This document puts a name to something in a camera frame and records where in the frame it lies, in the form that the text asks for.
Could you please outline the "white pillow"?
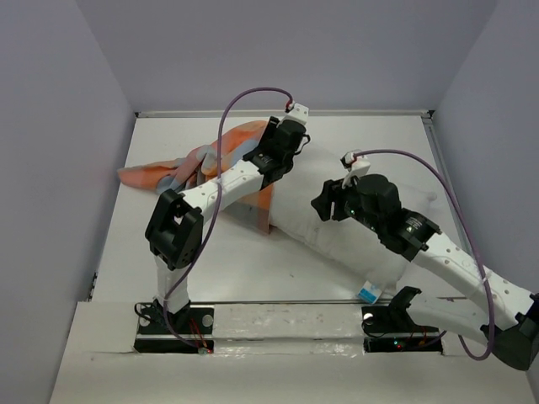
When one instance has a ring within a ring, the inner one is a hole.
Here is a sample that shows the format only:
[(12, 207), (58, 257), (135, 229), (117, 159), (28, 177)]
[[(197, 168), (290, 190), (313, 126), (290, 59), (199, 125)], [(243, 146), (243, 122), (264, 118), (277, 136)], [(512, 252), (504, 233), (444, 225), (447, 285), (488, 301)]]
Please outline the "white pillow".
[(352, 219), (321, 221), (311, 206), (325, 181), (344, 175), (338, 156), (308, 145), (294, 158), (292, 170), (273, 184), (269, 223), (322, 259), (323, 274), (330, 279), (328, 289), (339, 286), (355, 295), (370, 282), (393, 295), (408, 262), (386, 249), (363, 225)]

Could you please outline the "multicolour checked pillowcase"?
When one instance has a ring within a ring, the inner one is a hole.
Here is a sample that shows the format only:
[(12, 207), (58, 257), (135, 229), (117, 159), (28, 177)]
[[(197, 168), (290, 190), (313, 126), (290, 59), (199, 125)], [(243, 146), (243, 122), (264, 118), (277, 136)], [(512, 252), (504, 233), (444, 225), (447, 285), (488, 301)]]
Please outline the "multicolour checked pillowcase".
[[(267, 123), (262, 120), (238, 125), (222, 135), (221, 169), (226, 171), (243, 155), (258, 145)], [(192, 189), (216, 176), (217, 145), (215, 142), (196, 147), (185, 157), (154, 162), (118, 170), (120, 182), (134, 189), (144, 189), (161, 194), (167, 189), (181, 192)], [(228, 206), (225, 211), (266, 234), (270, 233), (270, 206), (273, 187), (247, 195)]]

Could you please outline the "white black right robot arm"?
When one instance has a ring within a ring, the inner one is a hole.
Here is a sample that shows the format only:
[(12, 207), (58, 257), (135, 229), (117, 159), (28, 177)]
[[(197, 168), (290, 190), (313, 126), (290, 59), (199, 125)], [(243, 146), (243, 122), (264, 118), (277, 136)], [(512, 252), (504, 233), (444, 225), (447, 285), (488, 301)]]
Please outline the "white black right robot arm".
[(328, 180), (312, 207), (322, 221), (354, 219), (376, 233), (389, 251), (440, 277), (464, 300), (431, 297), (406, 286), (387, 307), (398, 330), (438, 327), (481, 343), (517, 370), (528, 370), (538, 354), (538, 296), (494, 271), (479, 269), (433, 221), (401, 204), (398, 188), (380, 174)]

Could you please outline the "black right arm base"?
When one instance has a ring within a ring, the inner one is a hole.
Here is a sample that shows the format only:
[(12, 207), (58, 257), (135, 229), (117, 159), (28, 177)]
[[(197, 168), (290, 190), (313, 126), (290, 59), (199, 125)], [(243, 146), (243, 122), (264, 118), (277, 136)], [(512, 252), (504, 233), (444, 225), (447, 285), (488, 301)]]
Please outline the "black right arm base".
[(414, 323), (407, 312), (412, 299), (420, 294), (420, 289), (407, 286), (385, 306), (361, 308), (366, 354), (443, 353), (441, 339), (444, 333), (438, 328)]

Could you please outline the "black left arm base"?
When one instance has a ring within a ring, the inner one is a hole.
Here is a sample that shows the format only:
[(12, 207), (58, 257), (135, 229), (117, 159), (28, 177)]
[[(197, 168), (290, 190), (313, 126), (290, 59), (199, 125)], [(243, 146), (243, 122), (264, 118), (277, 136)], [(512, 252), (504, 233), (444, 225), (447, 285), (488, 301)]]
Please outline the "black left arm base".
[(137, 316), (133, 348), (140, 354), (212, 354), (215, 307), (189, 303), (164, 314), (155, 300), (134, 305)]

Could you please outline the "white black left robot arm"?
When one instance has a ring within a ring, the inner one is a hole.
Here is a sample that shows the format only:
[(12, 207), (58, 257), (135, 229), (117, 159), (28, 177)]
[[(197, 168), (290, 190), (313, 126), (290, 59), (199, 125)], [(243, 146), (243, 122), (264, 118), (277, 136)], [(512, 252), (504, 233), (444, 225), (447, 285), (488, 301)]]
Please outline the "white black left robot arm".
[(293, 168), (307, 135), (306, 115), (270, 118), (259, 144), (219, 178), (177, 193), (163, 192), (145, 231), (157, 265), (157, 322), (167, 332), (186, 323), (187, 275), (205, 245), (203, 230), (212, 230), (220, 210), (266, 189)]

